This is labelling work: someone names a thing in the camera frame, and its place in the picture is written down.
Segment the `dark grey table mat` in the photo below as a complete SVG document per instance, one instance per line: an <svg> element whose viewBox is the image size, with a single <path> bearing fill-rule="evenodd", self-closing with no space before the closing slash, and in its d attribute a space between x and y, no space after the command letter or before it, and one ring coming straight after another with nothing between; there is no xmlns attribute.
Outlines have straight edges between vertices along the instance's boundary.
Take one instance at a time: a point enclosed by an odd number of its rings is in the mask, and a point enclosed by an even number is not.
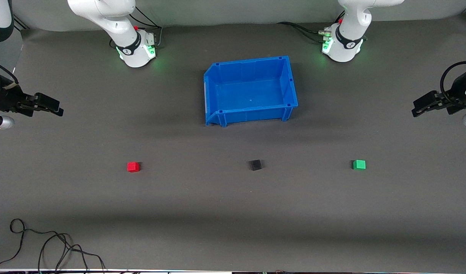
<svg viewBox="0 0 466 274"><path fill-rule="evenodd" d="M114 269L466 273L464 112L411 114L466 61L466 14L366 35L338 64L285 25L171 27L132 69L103 31L23 32L22 89L65 112L0 130L0 261L20 218ZM205 126L213 62L277 56L299 104L287 122Z"/></svg>

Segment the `blue plastic storage bin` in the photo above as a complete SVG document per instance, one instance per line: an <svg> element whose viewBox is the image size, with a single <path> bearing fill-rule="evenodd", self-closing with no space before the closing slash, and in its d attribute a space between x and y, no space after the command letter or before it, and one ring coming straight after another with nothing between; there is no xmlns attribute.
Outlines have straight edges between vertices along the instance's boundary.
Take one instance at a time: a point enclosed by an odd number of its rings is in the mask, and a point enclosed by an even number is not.
<svg viewBox="0 0 466 274"><path fill-rule="evenodd" d="M216 62L203 76L205 125L280 119L298 98L288 56Z"/></svg>

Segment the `dark metal frame rail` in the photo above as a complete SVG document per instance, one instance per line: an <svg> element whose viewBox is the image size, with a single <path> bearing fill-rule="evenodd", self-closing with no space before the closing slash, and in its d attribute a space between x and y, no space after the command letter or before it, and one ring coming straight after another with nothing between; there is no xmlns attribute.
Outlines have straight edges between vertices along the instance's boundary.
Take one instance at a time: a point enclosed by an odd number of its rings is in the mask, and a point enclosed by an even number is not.
<svg viewBox="0 0 466 274"><path fill-rule="evenodd" d="M18 18L16 15L13 16L13 21L14 21L14 28L18 31L30 29L30 27L26 23L24 23L20 18Z"/></svg>

